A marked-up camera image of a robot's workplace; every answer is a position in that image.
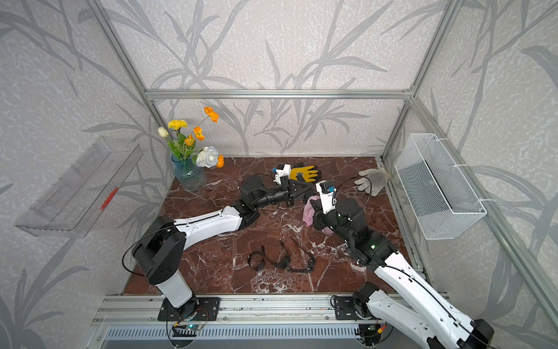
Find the left circuit board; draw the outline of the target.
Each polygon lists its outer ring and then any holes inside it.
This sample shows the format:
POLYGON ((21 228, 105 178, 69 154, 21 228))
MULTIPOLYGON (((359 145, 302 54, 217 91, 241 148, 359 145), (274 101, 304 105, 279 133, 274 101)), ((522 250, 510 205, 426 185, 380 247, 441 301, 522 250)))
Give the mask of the left circuit board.
POLYGON ((203 324, 174 324, 171 328, 173 337, 196 337, 203 330, 203 324))

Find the blue glass vase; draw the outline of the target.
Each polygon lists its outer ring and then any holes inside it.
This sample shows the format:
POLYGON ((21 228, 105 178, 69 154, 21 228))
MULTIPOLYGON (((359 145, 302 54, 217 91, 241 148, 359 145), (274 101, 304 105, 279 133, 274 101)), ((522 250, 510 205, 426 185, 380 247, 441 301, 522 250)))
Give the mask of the blue glass vase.
POLYGON ((186 191, 194 192, 206 186, 205 171, 197 167, 192 159, 178 159, 172 154, 171 160, 174 164, 174 175, 186 191))

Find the black watch centre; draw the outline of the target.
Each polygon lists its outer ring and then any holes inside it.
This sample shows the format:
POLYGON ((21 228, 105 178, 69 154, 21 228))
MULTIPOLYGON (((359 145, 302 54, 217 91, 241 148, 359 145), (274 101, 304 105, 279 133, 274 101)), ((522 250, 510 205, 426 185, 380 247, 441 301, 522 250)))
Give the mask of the black watch centre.
POLYGON ((265 246, 264 246, 264 245, 261 245, 261 252, 262 252, 264 258, 265 258, 272 266, 274 266, 274 267, 277 268, 277 269, 287 270, 287 269, 289 268, 290 264, 291 264, 291 255, 289 254, 289 251, 287 250, 286 245, 284 244, 283 241, 280 241, 280 245, 281 245, 281 247, 283 248, 285 254, 284 254, 283 256, 280 256, 280 257, 279 257, 279 260, 277 260, 277 261, 275 261, 275 262, 273 262, 273 261, 267 256, 267 253, 266 253, 266 250, 265 250, 265 246))

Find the clear plastic wall tray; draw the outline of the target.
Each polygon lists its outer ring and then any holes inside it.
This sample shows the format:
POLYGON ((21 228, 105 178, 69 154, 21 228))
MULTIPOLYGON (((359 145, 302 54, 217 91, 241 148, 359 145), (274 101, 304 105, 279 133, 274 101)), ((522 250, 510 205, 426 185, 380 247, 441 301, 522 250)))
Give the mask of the clear plastic wall tray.
POLYGON ((36 237, 85 237, 142 156, 139 143, 98 138, 15 227, 36 237))

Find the artificial flower bouquet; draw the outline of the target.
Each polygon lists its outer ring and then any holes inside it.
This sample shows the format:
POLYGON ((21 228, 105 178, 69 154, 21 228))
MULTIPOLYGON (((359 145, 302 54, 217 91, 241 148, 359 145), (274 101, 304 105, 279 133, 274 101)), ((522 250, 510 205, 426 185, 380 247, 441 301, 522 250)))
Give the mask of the artificial flower bouquet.
POLYGON ((199 122, 193 129, 183 133, 188 128, 186 120, 175 119, 168 123, 167 128, 159 127, 158 135, 164 138, 171 154, 179 161, 191 160, 197 167, 222 168, 225 166, 225 157, 213 146, 197 149, 197 141, 204 141, 205 135, 201 125, 206 120, 214 123, 219 121, 219 114, 212 107, 205 107, 206 118, 199 122))

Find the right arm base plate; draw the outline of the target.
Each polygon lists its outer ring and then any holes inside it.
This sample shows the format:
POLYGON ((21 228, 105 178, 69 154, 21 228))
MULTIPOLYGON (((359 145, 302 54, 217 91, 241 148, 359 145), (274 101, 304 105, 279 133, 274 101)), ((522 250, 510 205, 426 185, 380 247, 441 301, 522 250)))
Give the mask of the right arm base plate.
POLYGON ((362 317, 355 306, 352 296, 332 295, 330 297, 330 306, 334 309, 335 318, 338 321, 349 320, 369 320, 370 317, 362 317))

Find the aluminium front rail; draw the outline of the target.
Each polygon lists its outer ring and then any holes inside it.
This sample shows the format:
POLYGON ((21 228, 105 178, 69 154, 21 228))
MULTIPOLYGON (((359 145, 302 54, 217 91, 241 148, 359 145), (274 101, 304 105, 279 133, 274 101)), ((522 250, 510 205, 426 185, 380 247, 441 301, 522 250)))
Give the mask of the aluminium front rail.
MULTIPOLYGON (((328 293, 307 294, 230 294, 218 295, 219 305, 199 314, 215 314, 215 320, 199 324, 364 324, 366 321, 341 311, 328 293)), ((92 320, 93 325, 156 325, 162 308, 161 295, 107 296, 92 320)))

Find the yellow black work glove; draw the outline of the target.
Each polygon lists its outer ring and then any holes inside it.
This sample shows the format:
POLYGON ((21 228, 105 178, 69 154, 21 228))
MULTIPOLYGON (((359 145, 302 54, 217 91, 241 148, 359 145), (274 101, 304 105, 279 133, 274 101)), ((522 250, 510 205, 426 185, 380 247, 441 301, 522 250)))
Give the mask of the yellow black work glove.
POLYGON ((313 183, 321 180, 322 173, 315 166, 304 166, 303 164, 296 164, 294 167, 292 167, 289 178, 291 180, 313 183))

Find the right circuit board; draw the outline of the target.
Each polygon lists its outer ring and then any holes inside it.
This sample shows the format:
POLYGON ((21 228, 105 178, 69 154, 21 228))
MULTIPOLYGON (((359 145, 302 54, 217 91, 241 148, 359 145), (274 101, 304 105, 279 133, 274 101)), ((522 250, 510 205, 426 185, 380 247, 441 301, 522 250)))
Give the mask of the right circuit board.
POLYGON ((362 346, 374 348, 391 335, 390 332, 385 332, 386 327, 386 325, 382 326, 381 324, 360 324, 355 329, 356 339, 362 346))

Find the white knit glove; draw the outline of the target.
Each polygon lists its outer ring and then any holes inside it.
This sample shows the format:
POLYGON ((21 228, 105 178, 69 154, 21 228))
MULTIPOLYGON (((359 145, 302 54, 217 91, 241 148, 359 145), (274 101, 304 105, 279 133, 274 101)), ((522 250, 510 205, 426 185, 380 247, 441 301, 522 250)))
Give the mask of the white knit glove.
POLYGON ((354 182, 357 190, 366 192, 373 197, 378 196, 392 177, 384 168, 363 170, 358 173, 358 176, 359 178, 354 182))

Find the pink fluffy cloth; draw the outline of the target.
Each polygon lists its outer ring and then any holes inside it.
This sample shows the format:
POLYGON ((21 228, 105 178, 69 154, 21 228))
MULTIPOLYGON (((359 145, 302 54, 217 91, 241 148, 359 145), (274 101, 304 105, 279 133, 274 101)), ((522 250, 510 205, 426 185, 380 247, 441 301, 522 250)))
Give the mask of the pink fluffy cloth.
POLYGON ((311 196, 307 200, 302 219, 306 226, 312 226, 317 231, 326 227, 320 196, 311 196))

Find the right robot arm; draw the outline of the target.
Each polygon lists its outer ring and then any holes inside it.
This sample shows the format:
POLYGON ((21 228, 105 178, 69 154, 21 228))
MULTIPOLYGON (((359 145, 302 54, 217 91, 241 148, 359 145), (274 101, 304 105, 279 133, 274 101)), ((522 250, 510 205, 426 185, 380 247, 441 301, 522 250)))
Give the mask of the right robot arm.
POLYGON ((328 199, 310 199, 309 204, 314 210, 313 227, 319 231, 328 228, 341 237, 350 256, 406 302, 401 305, 377 286, 366 283, 353 295, 360 316, 386 321, 422 348, 491 346, 493 327, 461 312, 418 275, 386 236, 368 226, 356 200, 331 204, 328 199))

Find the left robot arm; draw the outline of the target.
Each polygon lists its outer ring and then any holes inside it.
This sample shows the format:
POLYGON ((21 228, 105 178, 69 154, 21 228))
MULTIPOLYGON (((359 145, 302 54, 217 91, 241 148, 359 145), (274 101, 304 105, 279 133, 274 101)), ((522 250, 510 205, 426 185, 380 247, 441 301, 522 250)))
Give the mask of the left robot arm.
POLYGON ((259 209, 268 205, 294 205, 317 192, 315 183, 292 180, 267 187, 261 176, 247 177, 239 188, 240 199, 230 206, 192 218, 173 220, 161 216, 132 248, 132 257, 149 284, 156 286, 173 308, 181 308, 194 298, 180 272, 180 261, 187 248, 220 234, 244 229, 260 217, 259 209))

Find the circuit board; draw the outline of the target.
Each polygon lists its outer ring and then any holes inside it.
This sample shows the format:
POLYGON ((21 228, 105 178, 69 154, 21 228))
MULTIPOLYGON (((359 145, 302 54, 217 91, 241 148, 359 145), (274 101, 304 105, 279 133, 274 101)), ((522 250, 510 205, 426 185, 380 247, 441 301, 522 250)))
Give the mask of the circuit board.
POLYGON ((203 330, 203 324, 174 324, 171 328, 173 337, 196 337, 203 330))
POLYGON ((391 335, 390 332, 385 332, 386 327, 386 325, 382 326, 381 324, 360 324, 355 329, 356 339, 362 346, 374 348, 391 335))

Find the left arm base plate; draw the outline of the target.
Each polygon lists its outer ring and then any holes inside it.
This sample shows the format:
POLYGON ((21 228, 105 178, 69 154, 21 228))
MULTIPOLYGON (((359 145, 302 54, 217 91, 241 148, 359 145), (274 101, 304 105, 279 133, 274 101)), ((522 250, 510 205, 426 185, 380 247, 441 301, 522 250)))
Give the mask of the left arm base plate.
POLYGON ((193 296, 184 305, 175 308, 167 298, 164 298, 158 321, 169 323, 171 321, 216 321, 220 301, 220 298, 193 296))

